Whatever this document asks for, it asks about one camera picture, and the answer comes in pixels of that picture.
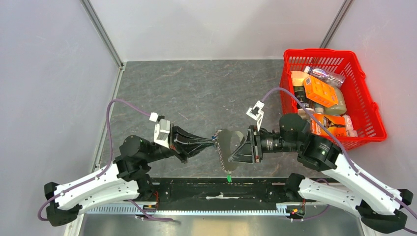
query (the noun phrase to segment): orange box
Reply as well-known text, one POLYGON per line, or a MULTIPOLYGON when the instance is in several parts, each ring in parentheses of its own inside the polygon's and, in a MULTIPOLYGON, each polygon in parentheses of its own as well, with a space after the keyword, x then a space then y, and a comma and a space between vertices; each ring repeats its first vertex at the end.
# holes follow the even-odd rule
MULTIPOLYGON (((320 124, 327 128, 330 133, 335 135, 336 137, 346 137, 346 122, 344 117, 336 117, 336 116, 329 116, 329 115, 320 115, 314 114, 314 118, 316 118, 320 124)), ((310 130, 311 133, 317 135, 324 135, 328 136, 328 134, 313 120, 310 119, 310 130)))
POLYGON ((334 88, 314 76, 304 80, 305 95, 313 102, 325 107, 331 107, 339 103, 334 88))

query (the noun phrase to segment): metal pole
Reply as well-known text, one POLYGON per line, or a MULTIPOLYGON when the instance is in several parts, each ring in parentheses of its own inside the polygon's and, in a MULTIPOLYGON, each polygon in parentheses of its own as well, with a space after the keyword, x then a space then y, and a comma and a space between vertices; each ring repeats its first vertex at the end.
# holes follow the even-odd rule
POLYGON ((337 13, 336 17, 333 20, 333 23, 331 23, 330 28, 328 29, 322 43, 320 44, 320 48, 326 48, 328 46, 331 39, 333 38, 334 33, 336 32, 337 28, 339 27, 340 22, 342 22, 343 18, 346 15, 346 12, 348 11, 348 9, 351 6, 353 1, 354 0, 345 0, 343 2, 342 6, 339 9, 339 12, 337 13))
POLYGON ((93 23, 94 27, 97 29, 98 34, 100 35, 101 39, 103 40, 110 54, 112 55, 112 58, 115 61, 116 65, 118 65, 118 67, 121 69, 123 67, 123 61, 121 61, 108 34, 104 30, 104 27, 101 24, 100 19, 98 18, 97 13, 95 12, 90 0, 80 0, 80 2, 83 5, 84 9, 86 10, 87 14, 89 15, 91 22, 93 23))

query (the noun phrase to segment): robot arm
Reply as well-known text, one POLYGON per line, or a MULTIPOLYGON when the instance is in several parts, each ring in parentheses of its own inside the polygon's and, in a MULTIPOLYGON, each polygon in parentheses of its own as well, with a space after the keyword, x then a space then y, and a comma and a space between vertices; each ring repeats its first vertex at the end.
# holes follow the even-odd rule
MULTIPOLYGON (((317 185, 317 183, 311 183, 311 180, 305 179, 299 182, 299 196, 340 207, 354 215, 360 215, 365 225, 383 233, 390 233, 405 227, 407 216, 399 211, 402 208, 400 203, 356 173, 337 145, 324 137, 311 134, 309 123, 302 120, 297 114, 282 116, 279 124, 279 133, 274 131, 269 133, 263 128, 257 132, 256 127, 249 127, 246 140, 227 160, 229 162, 259 163, 262 161, 264 153, 297 151, 298 162, 332 177, 351 190, 350 194, 342 194, 331 187, 317 185)), ((397 197, 406 205, 411 204, 413 194, 409 190, 391 188, 355 163, 354 165, 359 172, 389 191, 394 198, 397 197)))
POLYGON ((186 163, 188 158, 211 146, 212 139, 190 134, 161 118, 155 126, 154 142, 135 135, 127 137, 120 146, 120 156, 102 176, 97 177, 104 168, 70 183, 47 183, 44 186, 47 199, 60 194, 46 207, 47 219, 52 226, 60 226, 100 205, 130 199, 148 201, 154 193, 150 177, 146 174, 150 170, 148 163, 171 156, 186 163), (95 180, 63 192, 92 177, 95 180))

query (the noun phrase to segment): white wall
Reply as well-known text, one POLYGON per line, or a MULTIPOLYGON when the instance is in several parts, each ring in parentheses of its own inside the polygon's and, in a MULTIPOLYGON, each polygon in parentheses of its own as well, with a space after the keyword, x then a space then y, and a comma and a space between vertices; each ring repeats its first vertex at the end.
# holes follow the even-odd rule
POLYGON ((282 59, 319 47, 343 0, 91 0, 123 61, 282 59))
POLYGON ((118 69, 78 0, 3 0, 0 35, 0 235, 59 236, 43 185, 91 170, 118 69))
MULTIPOLYGON (((417 194, 417 1, 354 1, 329 48, 354 51, 388 139, 350 152, 374 176, 417 194)), ((412 209, 417 211, 415 197, 412 209)), ((409 215, 408 228, 417 230, 409 215)), ((410 235, 402 231, 393 235, 410 235)))

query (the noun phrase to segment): red plastic basket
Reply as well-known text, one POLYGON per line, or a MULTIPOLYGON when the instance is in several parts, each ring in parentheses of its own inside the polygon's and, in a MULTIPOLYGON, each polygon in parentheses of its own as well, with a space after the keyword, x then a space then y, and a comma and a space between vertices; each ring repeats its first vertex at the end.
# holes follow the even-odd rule
MULTIPOLYGON (((286 50, 280 86, 294 93, 291 71, 302 71, 307 65, 318 66, 346 77, 340 90, 345 98, 347 114, 358 134, 358 137, 338 137, 346 150, 387 138, 378 105, 372 101, 365 83, 365 73, 353 52, 330 49, 286 50)), ((284 92, 281 92, 281 102, 284 114, 297 112, 296 102, 284 92)))

